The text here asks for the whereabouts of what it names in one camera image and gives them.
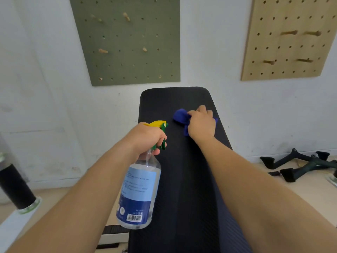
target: spray bottle label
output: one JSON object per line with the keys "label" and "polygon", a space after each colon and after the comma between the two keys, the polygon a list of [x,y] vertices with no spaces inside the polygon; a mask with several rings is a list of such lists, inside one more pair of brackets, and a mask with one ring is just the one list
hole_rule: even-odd
{"label": "spray bottle label", "polygon": [[119,220],[134,225],[147,222],[155,180],[153,171],[129,168],[116,213]]}

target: blue microfiber towel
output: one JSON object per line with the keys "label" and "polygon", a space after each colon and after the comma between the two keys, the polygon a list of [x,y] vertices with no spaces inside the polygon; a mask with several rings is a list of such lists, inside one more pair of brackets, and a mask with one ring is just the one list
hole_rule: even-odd
{"label": "blue microfiber towel", "polygon": [[176,122],[182,123],[185,125],[184,127],[184,136],[189,136],[188,134],[188,126],[189,126],[189,120],[191,119],[191,116],[187,113],[187,111],[183,108],[176,110],[176,112],[173,115],[173,120]]}

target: floor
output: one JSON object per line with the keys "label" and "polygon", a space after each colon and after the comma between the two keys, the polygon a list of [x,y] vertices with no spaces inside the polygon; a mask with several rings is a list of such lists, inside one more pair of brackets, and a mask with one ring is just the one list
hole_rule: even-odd
{"label": "floor", "polygon": [[[303,166],[305,162],[291,161],[281,168],[297,168]],[[263,164],[255,164],[255,166],[265,172],[269,172]],[[320,212],[330,223],[337,225],[337,188],[332,186],[327,180],[327,174],[331,174],[332,170],[312,171],[299,178],[295,183],[287,183],[282,177],[275,177],[275,181],[282,183],[300,195],[304,200],[311,204],[318,212]],[[24,227],[21,234],[25,233],[35,222],[39,220],[47,211],[52,208],[68,191],[68,188],[56,188],[34,191],[36,196],[43,198],[42,205],[37,209],[35,215]],[[115,225],[116,207],[112,209],[111,215],[107,221],[107,225]],[[13,204],[5,204],[0,206],[0,224],[15,210]],[[118,248],[96,250],[96,253],[120,253],[127,248],[126,243],[120,243]]]}

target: spray bottle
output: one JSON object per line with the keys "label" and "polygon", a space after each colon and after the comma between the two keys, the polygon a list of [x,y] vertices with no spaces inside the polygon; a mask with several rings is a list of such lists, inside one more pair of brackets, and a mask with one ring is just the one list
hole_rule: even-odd
{"label": "spray bottle", "polygon": [[[165,132],[166,121],[155,121],[146,126],[159,127]],[[160,149],[165,150],[165,140]],[[161,166],[152,154],[153,146],[129,167],[121,189],[116,217],[118,223],[128,229],[142,229],[152,221],[157,196]]]}

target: wooden pegboard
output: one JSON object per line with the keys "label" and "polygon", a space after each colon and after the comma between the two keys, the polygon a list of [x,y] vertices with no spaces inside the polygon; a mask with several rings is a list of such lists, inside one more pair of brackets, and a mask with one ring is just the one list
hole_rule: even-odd
{"label": "wooden pegboard", "polygon": [[320,76],[336,31],[337,0],[254,0],[241,80]]}
{"label": "wooden pegboard", "polygon": [[93,86],[180,81],[180,0],[70,3]]}

